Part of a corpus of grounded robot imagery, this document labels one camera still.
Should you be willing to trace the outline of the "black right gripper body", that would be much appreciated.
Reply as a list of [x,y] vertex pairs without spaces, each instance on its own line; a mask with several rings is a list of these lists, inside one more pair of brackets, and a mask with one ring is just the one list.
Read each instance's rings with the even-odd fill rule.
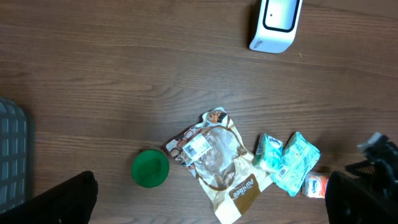
[[385,198],[397,202],[397,145],[386,135],[382,135],[364,153],[380,170],[381,175],[376,176],[378,189]]

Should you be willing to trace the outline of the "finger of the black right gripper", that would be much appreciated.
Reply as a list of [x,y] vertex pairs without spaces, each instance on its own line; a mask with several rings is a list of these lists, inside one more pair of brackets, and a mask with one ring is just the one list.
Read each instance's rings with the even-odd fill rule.
[[361,161],[354,164],[345,166],[345,171],[353,174],[357,177],[371,178],[380,176],[380,170],[375,162],[372,161]]

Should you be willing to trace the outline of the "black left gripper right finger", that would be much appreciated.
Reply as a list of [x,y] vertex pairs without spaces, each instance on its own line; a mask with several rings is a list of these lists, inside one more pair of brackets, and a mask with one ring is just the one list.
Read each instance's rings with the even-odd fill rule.
[[342,172],[331,174],[325,203],[330,224],[397,224],[397,202]]

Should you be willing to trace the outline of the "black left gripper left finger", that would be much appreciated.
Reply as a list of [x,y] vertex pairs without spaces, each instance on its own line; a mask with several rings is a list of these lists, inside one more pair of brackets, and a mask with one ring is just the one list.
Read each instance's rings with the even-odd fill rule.
[[98,183],[86,170],[1,214],[1,224],[87,224],[98,196]]

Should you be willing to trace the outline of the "orange tissue pack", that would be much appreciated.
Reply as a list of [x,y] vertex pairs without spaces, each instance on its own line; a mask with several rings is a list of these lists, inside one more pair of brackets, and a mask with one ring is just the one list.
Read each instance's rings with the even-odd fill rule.
[[325,198],[329,181],[327,175],[309,172],[302,185],[302,193],[309,198]]

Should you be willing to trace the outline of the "teal wet wipes pack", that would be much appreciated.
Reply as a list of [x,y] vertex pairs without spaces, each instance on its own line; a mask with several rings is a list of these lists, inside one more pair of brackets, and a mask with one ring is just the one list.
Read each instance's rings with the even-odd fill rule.
[[297,195],[305,176],[320,159],[320,151],[300,132],[295,132],[285,145],[279,169],[271,174],[272,181],[291,197]]

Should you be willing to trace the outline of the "green lid jar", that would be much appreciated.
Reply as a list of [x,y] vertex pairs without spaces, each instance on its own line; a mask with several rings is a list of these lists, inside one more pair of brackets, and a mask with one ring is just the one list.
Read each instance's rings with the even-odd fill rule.
[[141,187],[154,188],[166,180],[169,169],[169,159],[163,151],[146,149],[134,158],[131,176]]

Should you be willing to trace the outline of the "small teal tissue pack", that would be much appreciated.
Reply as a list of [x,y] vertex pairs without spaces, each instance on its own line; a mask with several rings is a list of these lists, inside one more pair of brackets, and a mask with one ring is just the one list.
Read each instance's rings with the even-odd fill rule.
[[257,145],[253,165],[270,174],[277,173],[282,158],[283,142],[263,134]]

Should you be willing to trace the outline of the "beige brown snack pouch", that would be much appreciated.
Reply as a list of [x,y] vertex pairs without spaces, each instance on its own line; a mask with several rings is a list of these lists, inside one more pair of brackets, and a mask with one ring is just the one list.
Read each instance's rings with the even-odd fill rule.
[[269,173],[254,167],[254,154],[222,107],[204,113],[166,149],[199,182],[222,224],[238,220],[272,183]]

